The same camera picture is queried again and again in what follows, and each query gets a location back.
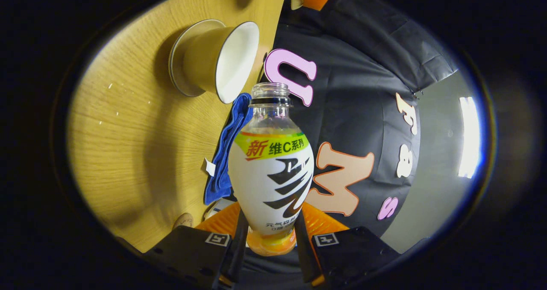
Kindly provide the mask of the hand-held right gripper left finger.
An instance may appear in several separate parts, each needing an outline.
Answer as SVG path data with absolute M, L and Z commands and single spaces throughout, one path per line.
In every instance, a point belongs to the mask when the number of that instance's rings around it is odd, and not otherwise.
M 235 202 L 194 228 L 175 227 L 143 258 L 192 290 L 230 290 L 240 278 L 248 226 Z

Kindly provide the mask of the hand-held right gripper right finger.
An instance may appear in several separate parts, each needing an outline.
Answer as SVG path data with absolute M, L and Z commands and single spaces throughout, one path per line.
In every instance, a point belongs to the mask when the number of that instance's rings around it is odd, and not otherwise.
M 303 282 L 312 288 L 363 288 L 401 256 L 365 226 L 348 228 L 306 202 L 295 236 Z

